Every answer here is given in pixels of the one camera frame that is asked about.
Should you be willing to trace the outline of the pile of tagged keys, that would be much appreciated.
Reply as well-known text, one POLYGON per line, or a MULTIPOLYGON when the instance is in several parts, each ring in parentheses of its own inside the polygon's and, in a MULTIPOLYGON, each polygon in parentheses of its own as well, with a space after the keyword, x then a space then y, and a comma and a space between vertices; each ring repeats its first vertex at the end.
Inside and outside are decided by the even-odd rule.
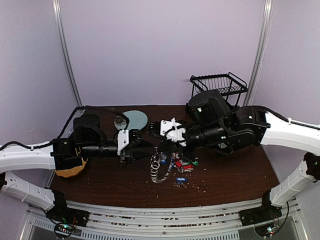
POLYGON ((179 153, 171 154, 171 167, 177 169, 179 173, 188 173, 194 170, 194 166, 199 164, 198 157, 187 158, 179 153))

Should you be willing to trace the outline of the blue tagged key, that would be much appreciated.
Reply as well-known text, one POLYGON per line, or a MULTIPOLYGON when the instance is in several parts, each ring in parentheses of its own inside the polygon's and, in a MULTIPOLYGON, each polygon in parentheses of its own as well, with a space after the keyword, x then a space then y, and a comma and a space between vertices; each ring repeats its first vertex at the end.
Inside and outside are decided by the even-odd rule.
POLYGON ((177 177, 175 179, 176 183, 183 186, 185 189, 187 188, 186 183, 188 182, 188 179, 185 177, 177 177))
POLYGON ((166 164, 167 163, 167 156, 164 153, 160 153, 158 155, 158 161, 160 164, 166 164))

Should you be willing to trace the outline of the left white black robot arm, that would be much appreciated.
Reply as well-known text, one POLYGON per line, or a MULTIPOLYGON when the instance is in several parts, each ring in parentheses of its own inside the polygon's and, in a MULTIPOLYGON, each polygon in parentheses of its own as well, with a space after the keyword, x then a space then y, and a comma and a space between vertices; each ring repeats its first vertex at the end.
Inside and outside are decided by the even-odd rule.
POLYGON ((41 188, 13 174, 16 170, 47 169, 65 173, 69 178, 79 174, 89 159, 116 158, 121 164, 144 155, 139 149, 152 147, 143 140, 139 129, 123 129, 117 139, 108 139, 96 114, 84 114, 73 120, 73 132, 67 138, 22 146, 12 143, 0 148, 0 192, 30 203, 53 214, 61 222, 72 218, 65 196, 60 191, 41 188))

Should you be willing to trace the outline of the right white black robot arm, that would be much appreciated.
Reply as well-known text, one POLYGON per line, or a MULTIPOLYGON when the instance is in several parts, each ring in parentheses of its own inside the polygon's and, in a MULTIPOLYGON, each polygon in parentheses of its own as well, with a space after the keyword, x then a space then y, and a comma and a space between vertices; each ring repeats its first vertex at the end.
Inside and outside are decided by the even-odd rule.
POLYGON ((189 157, 208 148, 230 155, 247 146, 282 146, 305 151, 298 168, 285 181, 263 194, 261 206, 240 212, 242 219, 266 221, 281 216, 282 206, 308 183, 320 178, 320 128, 293 121, 259 105, 231 108, 217 90, 203 91, 188 102, 193 122, 161 120, 148 134, 171 143, 173 151, 189 157))

